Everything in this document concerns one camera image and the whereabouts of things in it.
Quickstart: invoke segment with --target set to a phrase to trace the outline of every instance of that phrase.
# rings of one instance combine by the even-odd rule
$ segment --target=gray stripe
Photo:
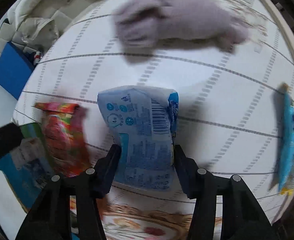
[[[279,50],[275,49],[273,46],[269,45],[268,43],[262,41],[261,43],[267,45],[268,47],[270,47],[271,49],[273,49],[274,51],[276,51],[278,54],[282,55],[286,60],[288,60],[289,63],[293,64],[293,62],[290,61],[290,59],[288,59],[284,54],[282,54]]]
[[[23,104],[23,118],[22,118],[22,124],[25,124],[25,112],[26,112],[26,101],[27,101],[27,94],[24,94],[24,104]]]
[[[277,195],[279,195],[279,193],[274,194],[274,195],[269,195],[269,196],[259,197],[259,198],[256,198],[256,199],[258,200],[258,199],[263,199],[263,198],[268,198],[268,197],[274,197],[274,196],[277,196]]]
[[[32,91],[22,91],[22,92],[28,93],[28,94],[36,94],[36,95],[42,95],[42,96],[48,96],[48,97],[63,98],[63,99],[70,99],[70,100],[75,100],[75,101],[79,101],[79,102],[97,104],[97,101],[86,100],[86,99],[82,99],[82,98],[71,98],[71,97],[65,97],[65,96],[59,96],[59,95],[53,95],[53,94],[46,94],[46,93],[39,93],[39,92],[32,92]]]
[[[104,14],[104,15],[100,15],[100,16],[96,16],[96,17],[90,17],[88,19],[76,22],[75,24],[73,24],[73,26],[78,24],[78,23],[82,23],[82,22],[85,22],[85,21],[94,20],[94,19],[98,19],[98,18],[103,18],[103,17],[107,17],[107,16],[111,16],[111,14]]]
[[[24,114],[24,113],[22,113],[22,112],[18,111],[17,109],[15,109],[15,111],[16,111],[16,112],[18,112],[19,114],[22,114],[22,115],[23,115],[23,116],[25,116],[25,117],[28,117],[30,120],[32,120],[32,121],[34,121],[34,122],[37,122],[37,123],[39,123],[39,122],[38,122],[38,121],[36,121],[35,119],[33,119],[33,118],[29,117],[28,115],[26,115],[26,114]]]
[[[269,136],[269,137],[273,137],[273,138],[281,138],[281,136],[277,136],[277,135],[273,135],[273,134],[262,133],[262,132],[258,132],[258,131],[254,131],[254,130],[249,130],[249,129],[245,129],[245,128],[239,128],[239,127],[236,127],[236,126],[231,126],[231,125],[226,125],[226,124],[221,124],[221,123],[216,123],[216,122],[204,121],[204,120],[188,118],[188,117],[183,117],[183,116],[178,116],[178,118],[182,119],[182,120],[191,121],[191,122],[204,123],[204,124],[214,125],[214,126],[218,126],[218,127],[227,128],[227,129],[254,133],[254,134],[258,134],[258,135],[262,135],[262,136]]]
[[[219,65],[221,67],[225,67],[230,59],[231,51],[225,52],[220,59]],[[220,76],[222,71],[215,69],[213,74],[210,78],[207,79],[207,81],[203,84],[203,86],[200,88],[199,93],[197,94],[194,103],[188,108],[186,112],[186,116],[189,116],[190,118],[196,117],[197,112],[199,109],[201,109],[202,105],[206,102],[207,98],[210,96],[210,92],[214,88],[214,86],[219,82]],[[178,130],[180,132],[183,132],[185,128],[188,126],[188,122],[179,122]]]
[[[153,198],[153,199],[164,200],[164,201],[172,201],[172,202],[180,202],[180,203],[188,203],[188,204],[196,204],[196,202],[191,202],[191,201],[181,201],[181,200],[173,200],[173,199],[167,199],[167,198],[153,197],[153,196],[149,196],[149,195],[145,195],[145,194],[141,194],[141,193],[133,192],[133,191],[128,190],[128,189],[123,189],[123,188],[121,188],[121,187],[117,187],[117,186],[114,186],[114,185],[111,185],[111,186],[112,186],[112,187],[115,187],[115,188],[117,188],[117,189],[121,189],[121,190],[124,190],[124,191],[130,192],[130,193],[136,194],[136,195],[145,196],[145,197],[149,197],[149,198]]]
[[[55,46],[55,44],[52,45],[52,47],[48,50],[48,52],[46,54],[46,57],[45,57],[45,60],[47,60],[49,58],[50,54],[52,53],[52,50],[53,50],[54,46]],[[47,63],[42,65],[42,69],[41,69],[39,79],[38,79],[37,92],[40,91],[40,88],[41,88],[41,85],[42,85],[42,78],[43,78],[43,75],[44,75],[45,70],[46,70],[46,65],[47,65]],[[38,97],[39,97],[39,95],[35,96],[34,104],[38,102]],[[32,110],[32,117],[34,118],[34,116],[35,116],[35,108]]]
[[[106,149],[104,149],[104,148],[100,148],[100,147],[98,147],[98,146],[95,146],[95,145],[92,145],[92,144],[89,144],[89,143],[86,143],[86,145],[88,145],[88,146],[90,146],[90,147],[92,147],[92,148],[96,148],[96,149],[98,149],[98,150],[104,151],[104,152],[109,152],[109,150],[106,150]]]
[[[252,7],[254,5],[254,3],[255,3],[255,0],[249,0],[250,7]]]
[[[105,49],[103,51],[109,52],[111,50],[112,46],[115,44],[115,41],[117,39],[118,39],[118,37],[114,37],[114,38],[109,39],[109,41],[107,42]],[[86,80],[85,84],[83,85],[82,90],[80,91],[80,94],[79,94],[80,98],[85,98],[85,96],[87,95],[87,92],[90,89],[90,86],[91,86],[92,82],[94,81],[96,74],[98,73],[100,66],[101,66],[104,59],[105,59],[105,57],[98,57],[98,59],[96,59],[96,62],[93,64],[90,72],[88,73],[87,80]]]
[[[276,207],[273,207],[273,208],[267,209],[267,210],[265,210],[264,212],[267,212],[267,211],[272,210],[272,209],[274,209],[274,208],[278,208],[278,207],[280,207],[280,206],[282,206],[282,205],[279,205],[279,206],[276,206]]]
[[[261,181],[257,184],[257,186],[252,190],[253,194],[265,183],[267,178],[269,177],[270,174],[266,174]]]
[[[282,93],[281,91],[277,90],[276,88],[273,88],[257,79],[251,78],[249,76],[243,75],[241,73],[238,73],[236,71],[224,68],[224,67],[219,67],[213,64],[209,64],[209,63],[205,63],[205,62],[201,62],[201,61],[197,61],[197,60],[190,60],[190,59],[186,59],[186,58],[180,58],[180,57],[172,57],[172,56],[165,56],[165,55],[152,55],[152,54],[139,54],[139,53],[125,53],[125,52],[114,52],[114,53],[95,53],[95,54],[83,54],[83,55],[74,55],[74,56],[68,56],[68,57],[61,57],[61,58],[54,58],[54,59],[49,59],[43,62],[40,62],[39,64],[43,64],[46,62],[51,62],[51,61],[57,61],[57,60],[62,60],[62,59],[69,59],[69,58],[78,58],[78,57],[96,57],[96,56],[132,56],[132,57],[154,57],[154,58],[165,58],[165,59],[171,59],[171,60],[177,60],[177,61],[183,61],[183,62],[188,62],[188,63],[192,63],[192,64],[197,64],[197,65],[202,65],[202,66],[207,66],[207,67],[211,67],[211,68],[215,68],[215,69],[219,69],[222,71],[226,71],[229,72],[231,74],[246,78],[250,81],[253,81],[255,83],[258,83],[264,87],[267,87],[281,95],[283,95],[284,93]]]
[[[170,46],[172,45],[172,43],[174,42],[173,39],[167,39],[167,40],[162,40],[162,46],[165,48],[170,48]],[[159,49],[158,53],[161,53],[163,55],[166,55],[167,52],[164,49]],[[155,69],[159,66],[161,60],[157,59],[157,58],[151,58],[148,62],[147,67],[144,70],[144,73],[141,74],[140,78],[138,79],[137,82],[137,86],[144,86],[146,85],[146,83],[148,82],[148,79],[150,78],[150,76],[153,74],[153,72],[155,71]]]
[[[91,17],[94,17],[98,11],[100,10],[100,8],[103,6],[103,4],[97,6],[90,14]],[[75,48],[78,46],[78,43],[79,43],[79,40],[82,38],[82,36],[84,35],[84,33],[86,32],[88,26],[90,25],[91,23],[91,20],[87,20],[85,22],[85,24],[83,25],[83,27],[81,28],[78,36],[76,37],[76,39],[74,40],[72,46],[70,47],[68,53],[67,53],[67,56],[71,56],[71,54],[74,52]],[[56,83],[55,83],[55,86],[54,86],[54,89],[52,91],[52,94],[56,95],[57,91],[58,91],[58,88],[60,87],[60,83],[61,83],[61,79],[63,77],[63,74],[65,72],[65,67],[66,67],[66,62],[68,60],[64,60],[60,66],[60,70],[59,70],[59,75],[57,77],[57,80],[56,80]]]

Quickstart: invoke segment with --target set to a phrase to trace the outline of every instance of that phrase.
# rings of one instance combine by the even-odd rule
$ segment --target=black object
[[[239,175],[228,179],[198,169],[180,145],[175,146],[174,160],[183,192],[190,199],[196,198],[187,240],[213,238],[217,195],[223,196],[221,240],[278,239],[258,201]]]
[[[24,138],[20,128],[9,123],[0,128],[0,159],[12,149],[18,147]]]
[[[16,240],[71,240],[71,195],[77,200],[77,221],[81,240],[106,240],[99,217],[96,198],[103,198],[111,188],[121,148],[113,144],[106,157],[97,161],[94,169],[65,178],[55,175],[47,183],[27,214]]]
[[[19,127],[8,124],[0,128],[0,158],[20,145]],[[121,148],[112,145],[106,157],[95,167],[78,176],[55,175],[47,183],[31,207],[16,240],[71,240],[69,199],[77,199],[77,220],[80,240],[106,240],[96,199],[111,188]],[[196,199],[187,240],[212,240],[215,227],[216,196],[223,196],[221,240],[276,240],[277,237],[258,201],[238,175],[230,179],[214,176],[198,168],[180,147],[174,150],[175,168],[183,192]]]

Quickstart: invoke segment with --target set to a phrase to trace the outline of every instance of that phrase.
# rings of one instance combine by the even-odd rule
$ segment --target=barcode
[[[170,133],[170,123],[167,117],[166,109],[157,101],[151,100],[152,128],[154,134]]]

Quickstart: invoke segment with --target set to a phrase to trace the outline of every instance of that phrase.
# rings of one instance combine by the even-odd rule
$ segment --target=round icon
[[[108,122],[109,126],[116,127],[121,124],[121,117],[118,116],[117,114],[111,114],[108,116],[107,122]]]
[[[114,110],[114,106],[112,105],[112,104],[107,104],[107,109],[109,110],[109,111],[112,111],[112,110]]]
[[[119,109],[122,112],[127,112],[127,107],[125,107],[124,105],[119,106]]]
[[[133,119],[131,117],[126,118],[126,124],[127,125],[133,125]]]

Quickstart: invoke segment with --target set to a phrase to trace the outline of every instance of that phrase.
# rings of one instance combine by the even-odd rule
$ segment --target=white puffer jacket
[[[8,20],[22,40],[46,51],[71,21],[100,0],[17,0],[8,10]]]

